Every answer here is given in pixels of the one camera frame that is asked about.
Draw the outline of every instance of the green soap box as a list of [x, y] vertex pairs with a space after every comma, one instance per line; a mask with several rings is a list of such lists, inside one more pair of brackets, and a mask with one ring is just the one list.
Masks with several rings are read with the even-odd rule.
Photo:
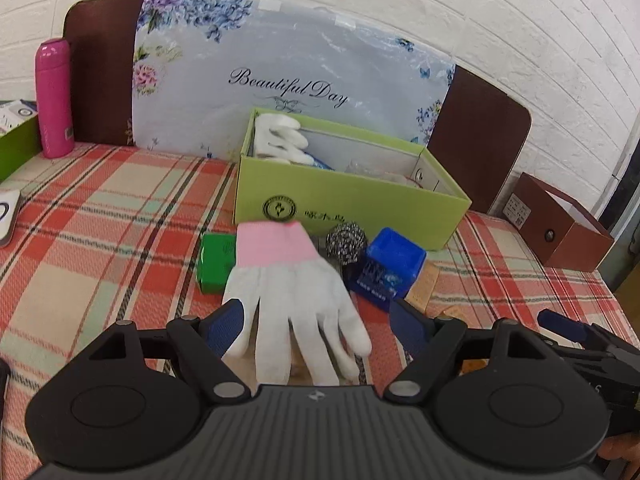
[[203, 294], [224, 290], [231, 269], [236, 264], [236, 235], [204, 233], [200, 240], [200, 257], [196, 280]]
[[37, 116], [0, 137], [0, 182], [41, 151]]
[[[298, 220], [324, 236], [354, 221], [373, 240], [391, 227], [425, 250], [440, 250], [471, 200], [424, 146], [354, 126], [295, 114], [307, 151], [336, 171], [282, 164], [252, 156], [255, 118], [273, 110], [254, 108], [240, 154], [234, 221]], [[344, 171], [357, 162], [410, 176], [405, 186]]]

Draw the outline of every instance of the barcode label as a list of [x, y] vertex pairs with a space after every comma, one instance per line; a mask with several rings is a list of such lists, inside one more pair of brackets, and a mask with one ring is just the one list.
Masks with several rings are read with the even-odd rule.
[[507, 205], [504, 206], [502, 212], [507, 217], [507, 220], [515, 225], [516, 229], [519, 231], [524, 225], [524, 222], [527, 221], [527, 218], [529, 218], [531, 209], [527, 207], [522, 200], [511, 193], [511, 197], [509, 198]]

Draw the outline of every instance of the pink glove cuff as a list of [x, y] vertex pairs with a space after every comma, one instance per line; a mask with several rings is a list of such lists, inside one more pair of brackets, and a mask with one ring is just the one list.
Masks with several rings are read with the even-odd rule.
[[300, 222], [247, 222], [238, 226], [236, 265], [266, 267], [318, 258]]

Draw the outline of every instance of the pink flower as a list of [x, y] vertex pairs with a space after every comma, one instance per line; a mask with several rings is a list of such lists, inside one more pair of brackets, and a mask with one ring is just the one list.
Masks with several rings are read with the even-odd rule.
[[143, 63], [136, 63], [133, 67], [133, 88], [139, 94], [151, 94], [156, 91], [158, 84], [158, 74], [152, 66]]

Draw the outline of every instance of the floral poster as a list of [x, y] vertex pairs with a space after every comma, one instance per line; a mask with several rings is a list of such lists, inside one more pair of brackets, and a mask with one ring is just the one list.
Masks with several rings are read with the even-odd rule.
[[281, 0], [144, 0], [132, 80], [135, 143], [233, 159], [252, 107], [427, 144], [450, 57], [326, 9]]

